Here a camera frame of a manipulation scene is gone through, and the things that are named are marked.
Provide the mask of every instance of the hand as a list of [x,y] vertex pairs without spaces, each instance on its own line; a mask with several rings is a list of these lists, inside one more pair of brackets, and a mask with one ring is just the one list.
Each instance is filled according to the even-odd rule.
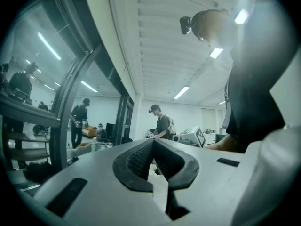
[[80,127],[81,127],[80,121],[76,121],[76,124],[75,124],[75,125],[76,125],[77,128],[80,128]]

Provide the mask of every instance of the shelf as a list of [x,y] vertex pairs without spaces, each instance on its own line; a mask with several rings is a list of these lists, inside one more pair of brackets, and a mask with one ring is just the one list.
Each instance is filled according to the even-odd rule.
[[48,143],[49,139],[44,135],[35,135],[35,139],[28,138],[24,133],[11,132],[8,134],[9,140],[27,141],[27,142],[43,142]]
[[44,148],[35,148],[35,149],[22,149],[17,150],[10,148],[11,159],[16,161],[36,161],[41,160],[50,155]]

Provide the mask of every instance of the vr headset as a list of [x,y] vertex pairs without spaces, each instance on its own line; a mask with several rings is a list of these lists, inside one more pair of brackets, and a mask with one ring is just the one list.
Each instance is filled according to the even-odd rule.
[[185,16],[180,18],[182,34],[186,35],[191,30],[191,17]]

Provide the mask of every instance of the black slot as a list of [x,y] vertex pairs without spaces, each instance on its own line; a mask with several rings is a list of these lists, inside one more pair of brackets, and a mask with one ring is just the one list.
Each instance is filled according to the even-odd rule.
[[87,181],[84,179],[73,179],[47,206],[47,209],[57,216],[63,217],[86,184]]
[[239,165],[238,161],[233,161],[233,160],[229,160],[229,159],[226,159],[226,158],[219,158],[217,160],[217,162],[220,162],[220,163],[232,166],[232,167],[238,167],[238,165]]

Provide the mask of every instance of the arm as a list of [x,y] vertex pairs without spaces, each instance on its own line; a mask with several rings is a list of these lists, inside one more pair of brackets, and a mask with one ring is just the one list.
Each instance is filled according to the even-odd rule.
[[89,126],[89,123],[88,123],[88,110],[87,109],[85,109],[85,118],[84,118],[84,122],[85,122],[85,126],[87,127],[87,126]]
[[159,139],[159,138],[163,137],[166,133],[167,133],[167,130],[162,131],[159,135],[155,136],[155,139]]
[[9,93],[9,94],[14,93],[15,88],[17,88],[17,86],[16,86],[17,78],[18,78],[18,73],[14,73],[14,75],[11,77],[11,79],[8,83],[7,93]]
[[233,135],[226,135],[221,141],[215,144],[205,146],[205,149],[234,152],[237,138]]
[[77,110],[78,110],[78,105],[73,108],[70,114],[70,118],[72,119],[74,124],[76,124],[76,118],[74,116],[76,115]]
[[229,135],[225,136],[218,143],[205,146],[204,147],[205,149],[226,151],[226,152],[234,152],[235,151],[237,138],[238,138],[236,136],[238,134],[238,129],[237,129],[234,115],[231,111],[230,104],[227,104],[227,111],[226,111],[226,115],[225,115],[224,124],[228,124],[226,132]]

